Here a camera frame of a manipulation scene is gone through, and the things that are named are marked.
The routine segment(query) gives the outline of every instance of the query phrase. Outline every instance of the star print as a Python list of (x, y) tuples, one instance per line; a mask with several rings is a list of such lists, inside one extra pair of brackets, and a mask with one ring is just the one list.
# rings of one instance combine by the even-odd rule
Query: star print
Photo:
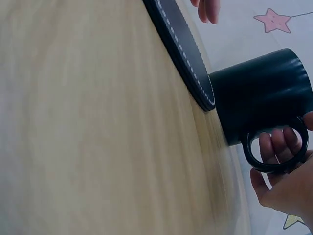
[(300, 222), (301, 224), (304, 224), (303, 220), (300, 217), (289, 214), (287, 216), (287, 218), (286, 218), (286, 222), (285, 222), (283, 228), (287, 229), (287, 228), (291, 227), (292, 225), (294, 225), (297, 222)]
[(264, 23), (265, 33), (273, 30), (281, 30), (285, 33), (291, 33), (286, 23), (291, 19), (290, 16), (278, 15), (272, 9), (268, 8), (265, 15), (255, 16), (256, 20)]

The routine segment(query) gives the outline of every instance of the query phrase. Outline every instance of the mug handle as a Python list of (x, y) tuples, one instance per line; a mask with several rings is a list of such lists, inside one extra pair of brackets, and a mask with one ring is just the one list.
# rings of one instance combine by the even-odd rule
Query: mug handle
[(243, 149), (244, 149), (244, 154), (245, 157), (247, 159), (247, 161), (249, 162), (249, 164), (256, 169), (259, 172), (264, 172), (264, 173), (288, 173), (290, 170), (294, 169), (294, 167), (296, 166), (296, 164), (298, 162), (304, 162), (305, 159), (305, 153), (307, 152), (308, 149), (308, 143), (309, 143), (309, 133), (307, 130), (306, 125), (303, 122), (302, 117), (297, 116), (297, 118), (292, 119), (289, 122), (289, 127), (297, 130), (302, 138), (302, 146), (300, 151), (291, 159), (289, 159), (286, 162), (280, 163), (280, 164), (274, 164), (274, 165), (270, 165), (270, 164), (265, 164), (262, 163), (260, 161), (258, 161), (252, 154), (252, 150), (251, 150), (251, 144), (252, 141), (255, 139), (256, 136), (256, 132), (248, 132), (245, 133), (241, 136), (241, 143), (243, 145)]

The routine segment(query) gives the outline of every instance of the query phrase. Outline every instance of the round coaster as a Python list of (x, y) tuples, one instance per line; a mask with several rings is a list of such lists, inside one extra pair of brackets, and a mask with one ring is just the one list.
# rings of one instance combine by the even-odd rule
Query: round coaster
[(175, 0), (143, 0), (161, 40), (187, 89), (204, 111), (215, 108), (208, 72)]

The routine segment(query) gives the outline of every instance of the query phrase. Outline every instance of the light wood surface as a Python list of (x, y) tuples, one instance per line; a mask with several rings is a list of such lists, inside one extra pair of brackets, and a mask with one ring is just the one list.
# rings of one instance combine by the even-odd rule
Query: light wood surface
[(0, 153), (1, 235), (250, 233), (237, 156), (141, 0), (0, 1)]

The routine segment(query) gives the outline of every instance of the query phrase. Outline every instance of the ceramic mug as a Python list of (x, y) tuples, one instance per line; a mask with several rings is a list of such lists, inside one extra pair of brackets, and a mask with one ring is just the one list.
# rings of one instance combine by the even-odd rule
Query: ceramic mug
[[(229, 145), (242, 144), (249, 164), (260, 172), (288, 172), (304, 161), (308, 130), (303, 115), (313, 110), (307, 72), (290, 49), (282, 49), (209, 75), (216, 109)], [(262, 132), (289, 126), (302, 138), (300, 151), (276, 165), (258, 161), (252, 141)]]

